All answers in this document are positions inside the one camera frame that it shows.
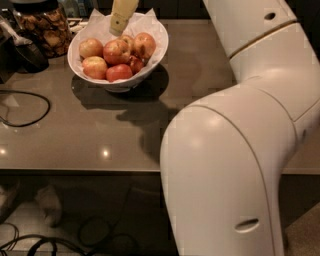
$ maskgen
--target bowl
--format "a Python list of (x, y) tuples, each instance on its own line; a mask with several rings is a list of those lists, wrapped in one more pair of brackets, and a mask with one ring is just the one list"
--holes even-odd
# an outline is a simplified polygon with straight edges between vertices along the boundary
[(157, 47), (147, 65), (130, 79), (119, 79), (114, 82), (92, 79), (83, 73), (81, 63), (82, 59), (79, 55), (79, 44), (89, 37), (95, 37), (99, 39), (103, 45), (105, 45), (108, 41), (117, 38), (109, 32), (110, 20), (111, 15), (104, 16), (97, 10), (92, 12), (88, 21), (88, 25), (79, 31), (71, 41), (68, 50), (68, 63), (72, 71), (80, 78), (95, 85), (101, 86), (111, 92), (126, 92), (139, 85), (139, 83), (146, 79), (160, 63), (166, 54), (169, 44), (169, 37), (167, 30), (163, 24), (158, 21), (153, 10), (150, 10), (146, 14), (134, 13), (123, 34), (128, 34), (134, 37), (140, 32), (147, 32), (154, 37)]

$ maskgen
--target white robotic arm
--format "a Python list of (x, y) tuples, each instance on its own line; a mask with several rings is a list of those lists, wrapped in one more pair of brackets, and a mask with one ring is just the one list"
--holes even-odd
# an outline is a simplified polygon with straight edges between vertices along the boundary
[(187, 106), (165, 133), (179, 254), (283, 256), (279, 179), (318, 125), (320, 66), (284, 2), (204, 2), (239, 84)]

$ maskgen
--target apple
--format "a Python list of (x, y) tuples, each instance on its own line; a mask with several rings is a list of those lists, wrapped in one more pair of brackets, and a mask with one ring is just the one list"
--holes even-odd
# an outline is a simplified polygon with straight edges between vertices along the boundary
[(79, 54), (82, 58), (103, 56), (103, 44), (96, 38), (87, 38), (79, 44)]
[(146, 32), (141, 32), (134, 37), (134, 52), (140, 59), (150, 59), (156, 46), (153, 36)]
[(126, 64), (130, 61), (130, 47), (118, 38), (111, 40), (103, 48), (103, 58), (110, 65)]
[(114, 82), (118, 79), (129, 79), (132, 77), (131, 68), (127, 64), (118, 64), (107, 69), (106, 77), (109, 82)]
[(144, 67), (144, 63), (141, 59), (137, 58), (134, 55), (131, 55), (129, 66), (131, 68), (132, 74), (135, 75)]
[(122, 34), (121, 36), (119, 36), (118, 39), (125, 41), (129, 45), (130, 53), (133, 54), (133, 51), (134, 51), (133, 37), (126, 34)]
[(106, 79), (108, 65), (99, 56), (90, 56), (82, 61), (83, 73), (93, 79)]

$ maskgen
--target countertop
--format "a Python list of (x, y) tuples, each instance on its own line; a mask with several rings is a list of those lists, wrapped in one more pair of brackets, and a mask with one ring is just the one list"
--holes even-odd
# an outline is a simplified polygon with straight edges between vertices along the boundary
[[(47, 97), (52, 108), (36, 124), (0, 124), (0, 169), (159, 172), (163, 133), (191, 102), (234, 84), (233, 73), (209, 20), (163, 20), (169, 48), (157, 69), (127, 93), (89, 84), (67, 57), (50, 59), (36, 74), (15, 73), (0, 89)], [(30, 121), (46, 104), (1, 95), (1, 116)]]

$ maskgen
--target glass jar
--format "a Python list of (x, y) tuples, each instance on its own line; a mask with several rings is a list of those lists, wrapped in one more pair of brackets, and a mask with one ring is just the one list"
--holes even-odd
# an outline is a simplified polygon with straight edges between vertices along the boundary
[(63, 6), (57, 0), (10, 1), (20, 28), (37, 38), (48, 58), (68, 52), (72, 34)]

